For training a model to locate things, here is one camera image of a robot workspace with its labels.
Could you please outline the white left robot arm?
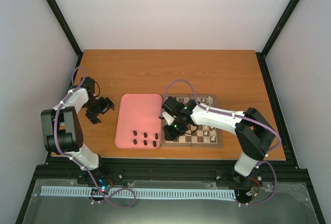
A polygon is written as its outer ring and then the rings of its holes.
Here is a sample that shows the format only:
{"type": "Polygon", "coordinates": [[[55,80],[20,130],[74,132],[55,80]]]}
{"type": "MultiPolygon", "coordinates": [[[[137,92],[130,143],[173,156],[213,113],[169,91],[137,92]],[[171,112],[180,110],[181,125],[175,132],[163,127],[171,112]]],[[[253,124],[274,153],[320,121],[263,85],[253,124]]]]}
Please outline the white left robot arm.
{"type": "Polygon", "coordinates": [[[86,77],[81,80],[82,84],[71,86],[58,105],[41,112],[43,142],[48,152],[69,158],[81,170],[90,170],[90,179],[102,184],[107,180],[108,172],[100,166],[100,156],[84,144],[78,113],[85,109],[88,120],[98,124],[101,122],[98,116],[114,110],[114,103],[108,97],[95,94],[97,83],[94,79],[86,77]]]}

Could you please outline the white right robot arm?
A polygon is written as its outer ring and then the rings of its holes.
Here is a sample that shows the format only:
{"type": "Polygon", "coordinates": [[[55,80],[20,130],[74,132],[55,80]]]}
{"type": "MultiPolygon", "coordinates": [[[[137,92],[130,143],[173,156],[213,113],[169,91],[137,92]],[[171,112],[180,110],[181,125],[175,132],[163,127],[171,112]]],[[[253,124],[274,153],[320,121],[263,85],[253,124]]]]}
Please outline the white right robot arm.
{"type": "Polygon", "coordinates": [[[188,125],[209,126],[235,135],[242,152],[234,166],[234,180],[248,177],[254,168],[260,166],[266,155],[276,148],[274,139],[281,143],[279,134],[262,114],[254,108],[246,111],[228,111],[210,107],[196,100],[181,103],[168,97],[162,104],[159,118],[166,122],[164,138],[173,141],[182,136],[188,125]]]}

